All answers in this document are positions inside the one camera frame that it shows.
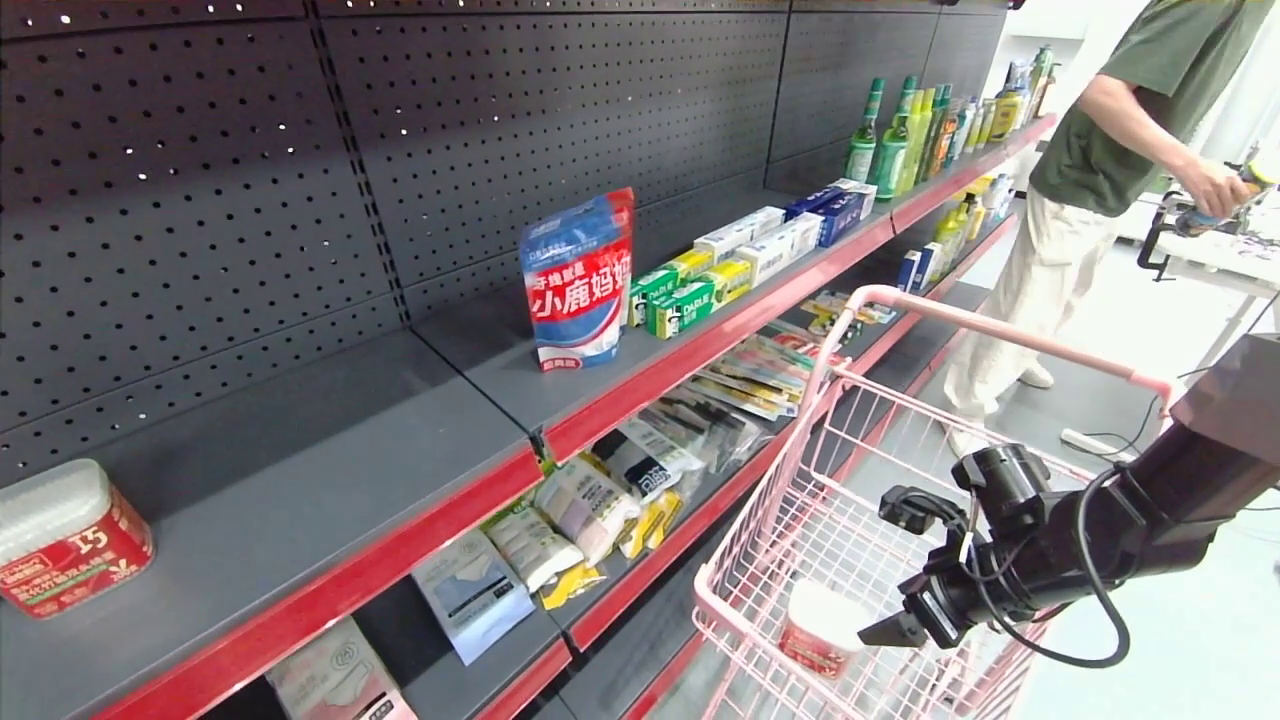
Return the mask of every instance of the red and white container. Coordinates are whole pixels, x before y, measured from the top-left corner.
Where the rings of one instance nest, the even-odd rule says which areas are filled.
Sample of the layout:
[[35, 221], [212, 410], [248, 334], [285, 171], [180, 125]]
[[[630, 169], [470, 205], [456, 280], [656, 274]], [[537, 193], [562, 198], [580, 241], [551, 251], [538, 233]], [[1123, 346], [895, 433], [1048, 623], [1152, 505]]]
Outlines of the red and white container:
[[861, 605], [808, 578], [796, 580], [787, 601], [778, 648], [814, 674], [836, 679], [865, 646], [858, 630], [872, 623]]
[[114, 588], [154, 553], [151, 528], [92, 460], [0, 488], [0, 597], [32, 618]]

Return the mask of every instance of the pink shopping cart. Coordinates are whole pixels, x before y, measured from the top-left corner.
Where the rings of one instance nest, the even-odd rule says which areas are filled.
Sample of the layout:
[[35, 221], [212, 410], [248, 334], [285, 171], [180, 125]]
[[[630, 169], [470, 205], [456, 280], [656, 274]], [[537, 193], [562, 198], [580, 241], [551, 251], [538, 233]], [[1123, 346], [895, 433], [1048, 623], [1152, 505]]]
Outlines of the pink shopping cart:
[[[705, 717], [1006, 717], [1027, 678], [1033, 652], [986, 626], [974, 628], [950, 651], [932, 644], [865, 648], [835, 679], [820, 678], [778, 647], [797, 582], [819, 583], [878, 620], [901, 610], [897, 583], [915, 574], [928, 552], [942, 544], [937, 536], [913, 536], [881, 520], [876, 498], [884, 487], [849, 487], [855, 468], [878, 464], [883, 471], [874, 475], [892, 477], [892, 484], [923, 480], [932, 492], [968, 501], [947, 479], [955, 457], [946, 447], [946, 433], [1010, 442], [829, 366], [837, 340], [867, 302], [915, 311], [1121, 377], [1160, 395], [1162, 416], [1172, 401], [1170, 382], [1005, 323], [884, 286], [856, 291], [818, 355], [797, 430], [698, 573], [694, 623], [727, 657]], [[1056, 483], [1078, 487], [1092, 477], [1036, 454]], [[1037, 642], [1050, 618], [1042, 614], [1041, 621], [1023, 625], [1021, 634]]]

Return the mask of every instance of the green toothpaste box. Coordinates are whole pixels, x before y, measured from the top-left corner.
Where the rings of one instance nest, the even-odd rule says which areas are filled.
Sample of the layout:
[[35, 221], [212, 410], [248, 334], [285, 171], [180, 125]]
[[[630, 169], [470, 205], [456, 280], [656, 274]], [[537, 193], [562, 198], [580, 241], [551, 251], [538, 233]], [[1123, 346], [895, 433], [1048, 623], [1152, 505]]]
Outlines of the green toothpaste box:
[[710, 315], [714, 301], [716, 284], [705, 281], [694, 281], [671, 295], [653, 300], [645, 315], [649, 332], [659, 340], [671, 340]]

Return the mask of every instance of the green bottle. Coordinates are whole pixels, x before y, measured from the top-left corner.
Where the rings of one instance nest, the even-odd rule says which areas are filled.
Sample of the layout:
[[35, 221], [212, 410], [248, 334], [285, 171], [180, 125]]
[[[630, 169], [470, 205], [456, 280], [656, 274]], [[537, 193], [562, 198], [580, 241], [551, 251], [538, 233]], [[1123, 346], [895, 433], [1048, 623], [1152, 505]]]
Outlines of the green bottle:
[[879, 150], [872, 170], [872, 183], [876, 184], [876, 200], [892, 200], [897, 191], [897, 177], [906, 161], [906, 143], [910, 136], [911, 96], [915, 94], [915, 76], [906, 76], [902, 82], [902, 95], [897, 100], [897, 114], [881, 137]]
[[884, 95], [884, 78], [872, 81], [872, 91], [867, 96], [867, 110], [863, 111], [863, 124], [858, 126], [849, 142], [849, 161], [845, 163], [845, 177], [867, 182], [870, 174], [872, 158], [876, 156], [876, 118], [879, 117], [879, 101]]

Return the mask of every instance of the black cable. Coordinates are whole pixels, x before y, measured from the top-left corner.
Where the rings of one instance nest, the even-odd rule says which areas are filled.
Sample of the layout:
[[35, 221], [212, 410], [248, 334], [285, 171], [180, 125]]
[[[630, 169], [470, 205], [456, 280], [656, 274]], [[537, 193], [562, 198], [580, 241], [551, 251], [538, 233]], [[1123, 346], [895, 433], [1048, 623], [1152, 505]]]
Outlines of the black cable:
[[[1116, 648], [1111, 651], [1111, 655], [1097, 660], [1089, 657], [1073, 657], [1070, 655], [1048, 650], [1047, 647], [1027, 639], [1007, 620], [1005, 620], [1005, 615], [1000, 612], [996, 603], [992, 602], [991, 594], [987, 593], [987, 584], [978, 583], [978, 594], [982, 596], [982, 601], [987, 606], [987, 610], [995, 616], [996, 624], [1000, 625], [1000, 628], [1005, 630], [1009, 637], [1014, 638], [1020, 644], [1038, 655], [1043, 655], [1050, 660], [1056, 660], [1073, 667], [1083, 667], [1088, 670], [1115, 667], [1129, 655], [1129, 626], [1125, 624], [1124, 618], [1120, 616], [1120, 611], [1116, 610], [1116, 606], [1111, 602], [1111, 597], [1108, 596], [1106, 587], [1102, 584], [1102, 578], [1098, 575], [1098, 569], [1093, 565], [1093, 555], [1089, 551], [1089, 539], [1085, 533], [1089, 502], [1093, 500], [1093, 496], [1098, 492], [1103, 483], [1121, 473], [1128, 474], [1128, 470], [1124, 465], [1116, 464], [1110, 470], [1093, 478], [1088, 487], [1084, 488], [1084, 493], [1080, 496], [1080, 503], [1076, 505], [1075, 509], [1075, 542], [1076, 551], [1080, 555], [1080, 564], [1084, 566], [1084, 574], [1089, 580], [1089, 585], [1093, 588], [1093, 594], [1098, 598], [1103, 612], [1106, 612], [1107, 619], [1111, 620], [1112, 626], [1116, 629]], [[1052, 612], [1061, 612], [1061, 609], [1055, 609]]]

